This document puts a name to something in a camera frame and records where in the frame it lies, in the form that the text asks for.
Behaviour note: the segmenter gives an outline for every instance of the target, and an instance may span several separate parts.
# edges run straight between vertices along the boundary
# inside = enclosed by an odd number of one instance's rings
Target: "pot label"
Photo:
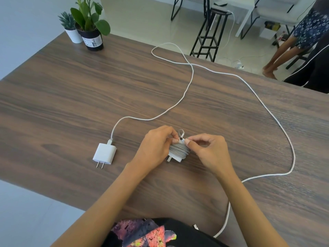
[[[93,39],[88,39],[88,38],[84,38],[84,37],[82,37],[82,39],[83,39],[85,45],[88,47],[91,47],[91,48],[98,47],[98,46],[102,45],[102,43],[103,43],[101,35],[99,35]]]

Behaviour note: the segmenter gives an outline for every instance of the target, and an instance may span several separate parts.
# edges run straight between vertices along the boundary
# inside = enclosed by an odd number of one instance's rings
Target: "potted plant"
[[[77,0],[76,4],[79,5],[79,9],[71,8],[71,13],[85,45],[91,51],[103,49],[102,34],[106,36],[111,31],[107,21],[99,20],[103,7],[91,0]]]
[[[73,16],[70,13],[63,12],[62,16],[58,16],[60,21],[62,22],[62,26],[64,27],[66,33],[70,37],[71,41],[74,43],[81,43],[82,38],[79,35],[78,31],[75,28],[75,21]]]

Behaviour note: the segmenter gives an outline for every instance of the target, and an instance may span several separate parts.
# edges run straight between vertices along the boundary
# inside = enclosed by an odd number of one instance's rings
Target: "black pants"
[[[310,61],[327,45],[329,45],[329,32],[321,37],[317,46],[310,53],[304,64],[298,68],[294,74],[286,78],[284,82],[297,86],[305,85],[305,88],[329,93],[329,47]]]

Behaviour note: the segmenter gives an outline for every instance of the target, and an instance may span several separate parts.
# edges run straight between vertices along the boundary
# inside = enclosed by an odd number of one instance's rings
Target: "dark wood grain tabletop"
[[[86,210],[129,162],[144,135],[161,125],[186,136],[223,135],[240,179],[287,172],[289,143],[249,88],[234,76],[195,67],[183,101],[152,121],[123,120],[114,132],[112,165],[96,169],[99,143],[123,116],[152,118],[175,104],[191,67],[151,55],[153,46],[110,35],[90,52],[62,34],[0,82],[0,178]],[[157,55],[184,62],[181,54]],[[290,246],[329,245],[329,96],[188,57],[212,70],[239,74],[282,123],[296,152],[289,176],[245,183]],[[214,235],[227,197],[194,153],[163,162],[137,187],[121,218],[172,217]],[[245,246],[234,215],[219,237]]]

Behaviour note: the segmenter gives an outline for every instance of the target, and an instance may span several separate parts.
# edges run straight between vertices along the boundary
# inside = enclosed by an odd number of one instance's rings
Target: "hand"
[[[167,157],[169,146],[178,142],[178,133],[171,126],[150,130],[145,135],[134,159],[127,166],[138,167],[138,170],[146,176]]]
[[[230,154],[223,136],[199,134],[185,139],[185,144],[198,155],[201,162],[219,178],[234,173]]]

